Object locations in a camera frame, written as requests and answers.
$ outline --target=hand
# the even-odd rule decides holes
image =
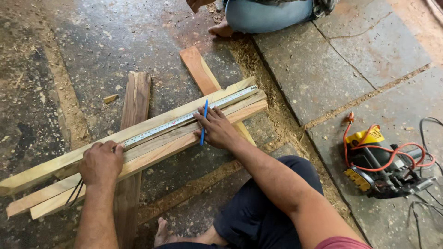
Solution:
[[[123,167],[123,147],[113,141],[92,145],[83,153],[79,171],[87,187],[111,187]]]
[[[231,150],[234,145],[242,140],[242,137],[238,135],[237,131],[217,106],[214,107],[214,110],[208,108],[206,118],[203,116],[205,112],[203,107],[199,107],[198,111],[200,114],[196,113],[194,117],[205,128],[205,141],[210,145],[219,149]],[[195,131],[194,134],[200,137],[202,131]]]
[[[215,2],[215,0],[186,0],[189,7],[192,9],[194,13],[198,12],[198,8],[200,8],[203,5],[207,5],[210,3]]]

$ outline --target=blue pencil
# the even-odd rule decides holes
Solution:
[[[208,99],[206,99],[206,103],[205,103],[205,118],[206,118],[206,114],[208,113]],[[200,136],[200,146],[203,145],[203,140],[205,138],[205,128],[202,128],[202,135]]]

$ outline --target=person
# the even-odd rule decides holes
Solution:
[[[194,13],[215,0],[187,0]],[[223,0],[223,21],[209,28],[212,35],[264,33],[328,15],[338,0]]]
[[[207,118],[203,108],[198,110],[194,117],[207,131],[206,142],[229,150],[252,179],[201,236],[168,235],[166,220],[159,218],[155,247],[370,249],[323,197],[319,176],[309,161],[297,156],[276,160],[239,136],[219,108],[208,109]],[[86,200],[75,248],[118,247],[112,209],[122,155],[123,148],[112,141],[85,151],[79,169]]]

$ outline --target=concrete floor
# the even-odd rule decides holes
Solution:
[[[207,34],[223,14],[214,5],[193,14],[185,1],[6,0],[0,6],[0,179],[118,131],[129,70],[153,76],[150,117],[201,97],[178,55],[195,45],[222,87],[251,75],[259,79],[269,110],[244,123],[260,149],[274,157],[308,158],[325,196],[375,248],[416,248],[414,224],[404,213],[411,200],[355,196],[337,167],[343,165],[334,150],[342,128],[331,128],[340,127],[351,107],[358,130],[383,123],[381,115],[389,112],[396,119],[383,123],[387,127],[415,127],[423,109],[442,118],[439,16],[421,0],[407,2],[342,0],[327,18],[230,40]],[[102,103],[115,93],[119,99]],[[432,103],[425,101],[430,95]],[[408,107],[409,98],[419,101]],[[307,136],[302,125],[309,128]],[[420,142],[417,129],[383,132],[393,142]],[[442,151],[441,137],[431,143],[435,154]],[[152,246],[160,216],[171,233],[204,232],[249,178],[229,153],[207,145],[145,170],[136,247]],[[441,198],[441,188],[431,191]],[[7,220],[7,204],[29,192],[0,198],[0,247],[72,247],[82,203],[38,221],[29,214]],[[438,248],[442,231],[426,211],[420,216],[425,246]]]

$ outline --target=measuring tape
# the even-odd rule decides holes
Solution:
[[[243,90],[241,90],[241,91],[238,91],[238,92],[236,92],[236,93],[233,93],[233,94],[231,94],[231,95],[229,95],[229,96],[227,96],[227,97],[224,97],[223,99],[219,99],[219,100],[217,100],[217,101],[215,101],[215,102],[212,102],[212,103],[210,103],[210,104],[208,105],[208,107],[212,109],[212,108],[214,108],[214,106],[221,106],[222,104],[225,104],[225,103],[227,103],[227,102],[229,102],[229,101],[231,101],[231,100],[234,100],[234,99],[236,99],[236,98],[238,98],[238,97],[240,97],[240,96],[242,96],[242,95],[245,95],[245,94],[247,94],[247,93],[250,93],[250,92],[254,91],[255,89],[257,89],[257,86],[256,86],[256,85],[250,86],[250,87],[245,88],[245,89],[243,89]],[[195,110],[195,111],[190,112],[190,113],[188,113],[188,114],[186,114],[186,115],[183,115],[183,116],[181,116],[181,117],[178,117],[178,118],[176,118],[176,119],[174,119],[174,120],[172,120],[172,121],[169,121],[169,122],[167,122],[167,123],[165,123],[165,124],[162,124],[162,125],[160,125],[160,126],[157,126],[157,127],[155,127],[155,128],[152,128],[152,129],[150,129],[150,130],[147,130],[147,131],[145,131],[145,132],[142,133],[142,134],[139,134],[139,135],[137,135],[137,136],[133,136],[133,137],[131,137],[130,139],[128,139],[128,140],[126,140],[125,142],[123,142],[123,144],[125,145],[125,147],[126,147],[126,146],[129,146],[129,145],[131,145],[131,144],[133,144],[133,143],[136,143],[136,142],[138,142],[138,141],[140,141],[140,140],[142,140],[142,139],[144,139],[144,138],[147,138],[147,137],[152,136],[152,135],[154,135],[154,134],[156,134],[156,133],[158,133],[158,132],[161,132],[161,131],[163,131],[163,130],[169,128],[169,127],[172,127],[172,126],[174,126],[174,125],[176,125],[176,124],[179,124],[179,123],[181,123],[181,122],[183,122],[183,121],[186,121],[186,120],[188,120],[188,119],[191,119],[191,118],[194,117],[194,113],[198,113],[198,111]]]

